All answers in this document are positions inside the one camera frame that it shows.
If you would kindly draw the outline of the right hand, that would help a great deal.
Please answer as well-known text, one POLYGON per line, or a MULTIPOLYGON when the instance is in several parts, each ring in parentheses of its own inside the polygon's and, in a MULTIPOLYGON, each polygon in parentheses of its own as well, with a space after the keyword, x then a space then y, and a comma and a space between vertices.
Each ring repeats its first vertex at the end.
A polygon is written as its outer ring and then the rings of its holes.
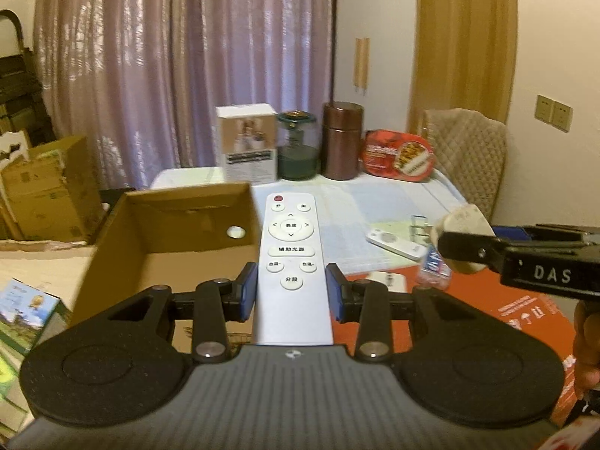
POLYGON ((585 394, 599 385, 600 357, 600 317, 599 304, 580 301, 574 310, 573 354, 574 391, 577 398, 583 399, 585 394))

